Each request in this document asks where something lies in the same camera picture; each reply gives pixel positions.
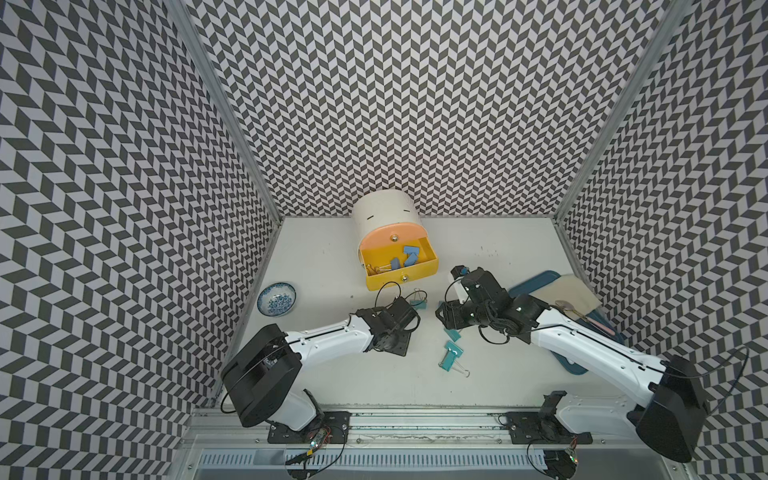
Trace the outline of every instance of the ceramic bowl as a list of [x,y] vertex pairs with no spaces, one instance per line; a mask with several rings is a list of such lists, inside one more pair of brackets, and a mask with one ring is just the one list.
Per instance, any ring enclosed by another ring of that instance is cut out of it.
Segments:
[[296,302],[296,290],[290,283],[278,282],[259,293],[256,306],[262,315],[285,315]]

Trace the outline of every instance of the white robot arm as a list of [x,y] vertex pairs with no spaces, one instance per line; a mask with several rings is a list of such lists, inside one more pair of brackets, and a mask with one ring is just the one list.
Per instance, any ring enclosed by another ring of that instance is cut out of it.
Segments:
[[320,414],[312,396],[292,389],[303,366],[370,350],[405,356],[418,314],[402,297],[387,307],[360,309],[349,318],[301,332],[263,327],[222,370],[227,396],[244,427],[264,421],[306,428]]
[[532,296],[511,298],[482,268],[469,272],[457,266],[452,274],[458,300],[435,312],[446,328],[496,329],[558,353],[624,393],[606,399],[553,392],[545,397],[546,412],[540,413],[551,417],[541,419],[542,429],[553,436],[558,432],[639,436],[667,458],[678,462],[693,458],[709,413],[693,364],[679,356],[667,361],[616,343]]

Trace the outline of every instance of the blue tray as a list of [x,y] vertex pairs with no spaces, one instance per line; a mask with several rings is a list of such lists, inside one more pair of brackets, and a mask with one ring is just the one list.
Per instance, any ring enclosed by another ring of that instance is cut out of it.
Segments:
[[[553,270],[547,270],[545,272],[539,273],[537,276],[533,276],[532,278],[529,278],[523,283],[520,283],[519,285],[513,286],[511,289],[509,289],[509,296],[517,296],[521,295],[523,293],[531,293],[535,292],[536,290],[542,288],[543,286],[549,285],[550,283],[554,282],[560,278],[560,273],[557,273]],[[591,312],[587,313],[587,316],[591,319],[593,319],[596,322],[599,322],[601,325],[606,326],[607,328],[611,329],[611,331],[614,333],[613,341],[616,343],[621,343],[624,345],[624,342],[627,340],[624,335],[621,335],[619,332],[616,331],[613,325],[611,325],[608,320],[598,311],[598,310],[592,310]],[[576,320],[579,325],[585,326],[588,329],[598,331],[597,327],[594,325],[591,325],[589,322],[585,322],[584,320]],[[570,373],[573,373],[574,375],[584,375],[586,372],[588,372],[587,369],[585,369],[583,366],[579,365],[578,363],[571,363],[566,359],[564,356],[559,355],[555,352],[552,352],[552,355],[558,361],[560,364],[563,365],[563,368],[565,368]]]

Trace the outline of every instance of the patterned wall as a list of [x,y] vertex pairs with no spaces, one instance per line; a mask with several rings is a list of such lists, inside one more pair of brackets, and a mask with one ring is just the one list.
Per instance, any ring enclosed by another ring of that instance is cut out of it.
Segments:
[[273,225],[159,0],[3,2],[0,45],[0,478],[159,475]]
[[[703,0],[567,218],[621,330],[712,368],[753,359],[697,451],[704,478],[768,475],[765,2]],[[738,366],[705,377],[718,401]]]
[[668,0],[187,0],[285,215],[551,214]]

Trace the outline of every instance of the wire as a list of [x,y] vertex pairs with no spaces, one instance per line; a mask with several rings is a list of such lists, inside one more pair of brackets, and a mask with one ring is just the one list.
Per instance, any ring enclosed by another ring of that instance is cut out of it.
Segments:
[[531,467],[533,467],[533,469],[534,469],[536,472],[539,472],[539,473],[541,473],[542,475],[544,475],[544,476],[546,476],[547,478],[549,478],[549,475],[547,475],[547,474],[546,474],[546,473],[544,473],[543,471],[539,470],[539,469],[538,469],[538,467],[537,467],[536,465],[534,465],[534,463],[533,463],[533,460],[531,460],[531,454],[529,453],[529,452],[531,451],[531,445],[533,445],[533,442],[536,442],[536,441],[538,441],[538,440],[545,440],[545,441],[549,442],[549,441],[548,441],[548,440],[546,440],[546,439],[531,439],[531,441],[530,441],[530,442],[528,442],[528,446],[527,446],[527,447],[525,447],[525,458],[527,458],[527,459],[528,459],[528,462],[531,464]]
[[653,370],[654,372],[663,373],[664,375],[673,376],[676,379],[700,379],[702,377],[705,377],[705,376],[708,376],[708,375],[712,375],[713,373],[721,370],[725,366],[726,363],[728,363],[738,352],[740,352],[743,349],[746,349],[746,358],[742,362],[741,372],[739,372],[739,375],[738,375],[739,377],[741,377],[741,374],[743,373],[744,368],[746,368],[746,361],[750,359],[750,354],[752,352],[752,349],[750,349],[746,345],[742,345],[742,346],[740,346],[737,349],[733,349],[732,353],[728,356],[728,358],[726,358],[725,360],[720,362],[720,364],[718,366],[716,366],[715,368],[713,368],[711,370],[707,370],[706,372],[701,373],[700,375],[694,375],[694,376],[675,375],[674,373],[667,373],[667,372],[665,372],[663,370],[655,369],[652,366],[646,366],[645,368],[647,368],[649,370]]
[[397,290],[399,292],[397,296],[402,296],[402,288],[400,288],[400,284],[390,280],[389,282],[382,285],[382,287],[379,289],[379,292],[376,294],[376,300],[373,300],[373,308],[376,308],[376,304],[379,302],[379,295],[381,294],[382,290],[384,290],[384,287],[389,285],[390,283],[394,283],[395,285],[397,285]]
[[230,413],[237,413],[237,409],[235,409],[235,410],[230,410],[229,412],[225,411],[225,410],[224,410],[224,402],[226,402],[226,401],[227,401],[227,397],[229,397],[229,396],[230,396],[230,392],[231,392],[232,390],[235,390],[235,387],[237,386],[237,384],[238,384],[238,383],[240,383],[240,380],[244,379],[244,378],[245,378],[245,376],[246,376],[246,375],[248,375],[248,374],[251,372],[251,370],[253,370],[253,369],[255,369],[256,367],[258,367],[259,365],[261,365],[261,363],[262,363],[264,360],[266,360],[266,359],[270,358],[270,355],[273,355],[274,353],[278,353],[280,350],[282,350],[282,349],[286,348],[287,346],[293,345],[294,343],[297,343],[298,341],[299,341],[299,340],[294,340],[294,341],[292,341],[291,343],[286,343],[285,345],[282,345],[282,346],[278,347],[277,349],[275,349],[275,350],[273,350],[273,351],[271,351],[271,352],[267,353],[267,354],[264,356],[264,358],[262,358],[261,360],[259,360],[259,361],[258,361],[258,362],[256,362],[256,363],[254,363],[254,364],[253,364],[253,365],[252,365],[252,366],[251,366],[251,367],[250,367],[248,370],[246,370],[246,371],[245,371],[245,373],[244,373],[243,375],[241,375],[241,376],[240,376],[240,378],[239,378],[239,379],[235,380],[235,383],[234,383],[234,384],[233,384],[233,385],[232,385],[230,388],[228,388],[228,389],[227,389],[227,392],[226,392],[226,393],[224,393],[224,398],[222,398],[222,399],[221,399],[221,405],[219,406],[219,410],[221,410],[221,412],[222,412],[222,413],[226,413],[226,414],[228,414],[228,415],[229,415]]
[[422,303],[426,303],[426,301],[427,301],[427,292],[425,292],[424,290],[418,290],[418,289],[417,290],[413,290],[411,293],[406,295],[405,300],[407,300],[408,298],[410,298],[413,295],[416,295],[417,293],[424,293],[424,298],[420,298],[419,302],[416,305],[421,305]]
[[346,436],[348,435],[348,433],[347,433],[348,431],[347,431],[347,432],[344,432],[344,431],[341,429],[341,427],[339,427],[338,425],[330,425],[330,428],[332,428],[332,429],[333,429],[333,428],[337,428],[337,429],[339,429],[339,431],[341,432],[341,436],[342,436],[342,438],[344,438],[344,443],[341,445],[341,452],[339,452],[339,456],[337,456],[336,458],[334,458],[334,459],[333,459],[333,462],[330,462],[328,465],[326,465],[326,466],[322,467],[320,470],[318,470],[318,471],[315,473],[315,475],[317,475],[318,473],[322,472],[322,471],[323,471],[323,470],[325,470],[326,468],[330,467],[330,466],[331,466],[331,465],[333,465],[334,463],[338,462],[338,461],[339,461],[339,458],[341,458],[341,455],[344,455],[344,448],[346,447]]
[[507,335],[507,339],[505,341],[500,342],[500,343],[492,342],[491,340],[485,338],[485,335],[482,334],[483,328],[484,328],[484,326],[478,325],[478,332],[480,332],[480,336],[482,337],[482,339],[485,340],[486,342],[490,343],[491,345],[506,345],[507,343],[509,343],[509,335]]
[[739,374],[736,375],[736,379],[733,381],[733,383],[730,384],[730,388],[728,389],[728,393],[725,394],[725,396],[717,403],[717,406],[710,410],[710,412],[707,414],[707,416],[712,415],[713,413],[716,413],[717,410],[720,410],[720,407],[723,406],[726,400],[728,400],[728,397],[730,397],[731,393],[733,393],[733,389],[736,388],[736,385],[739,383],[739,380],[741,380],[741,376],[744,374],[744,369],[746,368],[746,362],[750,359],[750,353],[752,350],[750,350],[749,347],[746,348],[747,354],[744,361],[741,363],[741,369],[739,369]]
[[462,278],[464,278],[464,277],[463,277],[463,276],[460,276],[460,277],[459,277],[459,278],[457,278],[456,280],[453,280],[453,281],[451,282],[451,284],[450,284],[450,285],[448,285],[448,288],[446,288],[446,289],[445,289],[445,294],[442,296],[442,299],[445,301],[445,303],[448,303],[448,291],[451,289],[451,287],[452,287],[452,286],[453,286],[453,285],[454,285],[456,282],[458,282],[458,281],[459,281],[459,280],[461,280]]
[[419,314],[417,313],[417,314],[416,314],[416,326],[415,326],[415,327],[413,327],[413,328],[412,328],[412,329],[410,329],[410,330],[406,330],[406,329],[403,329],[402,331],[403,331],[404,333],[412,333],[412,332],[414,332],[414,331],[415,331],[417,328],[419,328],[419,325],[421,325],[421,324],[422,324],[422,317],[420,317],[420,316],[419,316]]

